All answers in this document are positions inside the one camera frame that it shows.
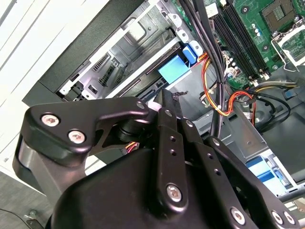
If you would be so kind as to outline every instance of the ventilation slot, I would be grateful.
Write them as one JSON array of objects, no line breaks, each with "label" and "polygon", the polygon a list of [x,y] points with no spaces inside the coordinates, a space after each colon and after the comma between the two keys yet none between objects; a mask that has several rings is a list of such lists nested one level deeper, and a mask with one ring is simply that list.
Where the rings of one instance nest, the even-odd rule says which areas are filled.
[{"label": "ventilation slot", "polygon": [[100,69],[100,67],[103,65],[103,63],[105,63],[105,61],[108,60],[109,57],[110,57],[109,54],[106,53],[93,67],[93,71],[97,72]]},{"label": "ventilation slot", "polygon": [[113,88],[115,88],[117,85],[119,85],[119,83],[122,81],[122,78],[123,78],[123,74],[124,74],[124,71],[123,70],[120,70],[115,82],[114,82],[114,85],[113,85]]},{"label": "ventilation slot", "polygon": [[99,82],[103,87],[107,87],[107,81],[109,80],[114,68],[115,67],[111,65],[111,67],[108,69],[105,75],[101,79],[99,79]]}]

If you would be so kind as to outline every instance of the floor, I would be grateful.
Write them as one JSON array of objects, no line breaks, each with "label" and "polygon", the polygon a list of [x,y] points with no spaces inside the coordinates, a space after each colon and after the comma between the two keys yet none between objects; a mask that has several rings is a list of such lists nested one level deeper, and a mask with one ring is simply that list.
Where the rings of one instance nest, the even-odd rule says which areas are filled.
[{"label": "floor", "polygon": [[[30,210],[37,211],[37,220],[45,226],[52,208],[47,198],[0,172],[0,208],[13,211],[22,219]],[[28,229],[16,216],[0,210],[1,229]]]}]

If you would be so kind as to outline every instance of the blue drive bracket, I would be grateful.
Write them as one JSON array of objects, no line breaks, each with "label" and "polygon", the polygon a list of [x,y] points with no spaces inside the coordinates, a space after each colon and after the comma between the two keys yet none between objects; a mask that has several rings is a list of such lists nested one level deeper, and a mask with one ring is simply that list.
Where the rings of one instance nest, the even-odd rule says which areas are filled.
[{"label": "blue drive bracket", "polygon": [[188,61],[190,62],[190,64],[194,64],[197,62],[197,56],[194,53],[194,51],[192,50],[192,48],[187,45],[183,50],[182,50],[183,54],[185,55],[185,57],[188,59]]},{"label": "blue drive bracket", "polygon": [[189,68],[185,65],[183,60],[179,55],[176,55],[167,64],[158,69],[158,72],[168,83],[172,83],[188,70]]}]

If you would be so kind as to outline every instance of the yellow wire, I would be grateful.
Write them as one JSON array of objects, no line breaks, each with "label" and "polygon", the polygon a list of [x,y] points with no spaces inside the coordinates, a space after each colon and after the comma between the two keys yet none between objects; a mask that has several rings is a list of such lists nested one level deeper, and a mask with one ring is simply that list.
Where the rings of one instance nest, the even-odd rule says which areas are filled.
[{"label": "yellow wire", "polygon": [[[205,85],[207,91],[208,91],[208,86],[207,86],[207,80],[206,80],[206,70],[207,70],[207,68],[208,68],[208,66],[209,66],[210,63],[211,63],[211,61],[210,61],[210,59],[209,59],[209,60],[207,61],[206,65],[205,65],[204,76],[203,76],[203,77],[204,77],[204,85]],[[223,115],[223,116],[229,116],[229,115],[230,115],[230,113],[226,114],[226,113],[224,113],[222,110],[220,110],[220,109],[218,108],[218,106],[216,105],[216,103],[214,102],[214,100],[210,97],[210,94],[209,94],[209,93],[207,93],[206,97],[207,97],[208,101],[210,102],[210,104],[212,105],[212,107],[213,107],[219,114],[221,114],[221,115]]]},{"label": "yellow wire", "polygon": [[198,57],[198,61],[201,61],[204,57],[207,56],[207,53],[205,52],[204,54],[202,54],[200,57]]},{"label": "yellow wire", "polygon": [[[269,87],[263,87],[263,88],[259,88],[256,90],[256,92],[259,92],[259,91],[262,91],[262,90],[265,90],[265,89],[269,89],[269,88],[274,88],[275,86],[269,86]],[[295,85],[288,85],[286,87],[296,87]]]},{"label": "yellow wire", "polygon": [[130,147],[130,146],[132,146],[133,144],[135,144],[135,142],[130,142],[129,145],[127,145],[127,146],[125,147],[125,149],[127,149],[127,148]]},{"label": "yellow wire", "polygon": [[268,88],[274,88],[274,87],[273,87],[273,86],[270,86],[270,87],[259,88],[258,90],[256,90],[256,92],[259,92],[259,91],[261,91],[261,90],[268,89]]}]

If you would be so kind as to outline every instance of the silver screw head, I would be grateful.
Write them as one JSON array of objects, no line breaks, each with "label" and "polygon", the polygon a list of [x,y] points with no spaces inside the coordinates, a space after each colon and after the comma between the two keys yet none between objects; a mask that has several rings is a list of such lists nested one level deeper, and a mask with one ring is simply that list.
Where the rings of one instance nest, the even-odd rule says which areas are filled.
[{"label": "silver screw head", "polygon": [[31,210],[30,211],[30,216],[36,216],[37,215],[37,211],[36,210]]},{"label": "silver screw head", "polygon": [[172,113],[171,113],[169,110],[165,110],[165,113],[166,113],[168,116],[170,116],[170,117],[173,116]]},{"label": "silver screw head", "polygon": [[72,130],[68,133],[68,137],[70,141],[72,141],[75,144],[83,143],[86,140],[85,135],[78,130]]},{"label": "silver screw head", "polygon": [[295,224],[294,218],[292,218],[292,216],[288,212],[284,211],[284,216],[286,217],[289,223]]},{"label": "silver screw head", "polygon": [[240,225],[244,225],[246,223],[246,219],[244,218],[244,215],[237,208],[235,207],[231,208],[231,214],[235,219],[235,221],[238,222]]},{"label": "silver screw head", "polygon": [[278,32],[275,31],[274,33],[272,33],[272,37],[276,37],[278,35]]},{"label": "silver screw head", "polygon": [[166,191],[167,195],[172,199],[172,201],[179,202],[182,199],[181,191],[175,185],[168,185]]},{"label": "silver screw head", "polygon": [[138,106],[139,108],[141,108],[141,109],[144,109],[144,108],[145,108],[145,106],[144,106],[141,102],[137,102],[137,106]]},{"label": "silver screw head", "polygon": [[52,114],[45,114],[42,118],[41,121],[43,122],[43,124],[47,125],[47,126],[57,126],[59,124],[59,119],[58,117],[52,115]]},{"label": "silver screw head", "polygon": [[272,215],[275,218],[277,223],[279,223],[279,224],[283,224],[284,223],[283,219],[281,218],[281,216],[277,212],[272,211]]},{"label": "silver screw head", "polygon": [[189,127],[193,127],[193,124],[190,120],[186,120],[186,124],[189,126]]},{"label": "silver screw head", "polygon": [[215,143],[215,145],[220,146],[219,142],[217,141],[217,139],[213,138],[213,142]]}]

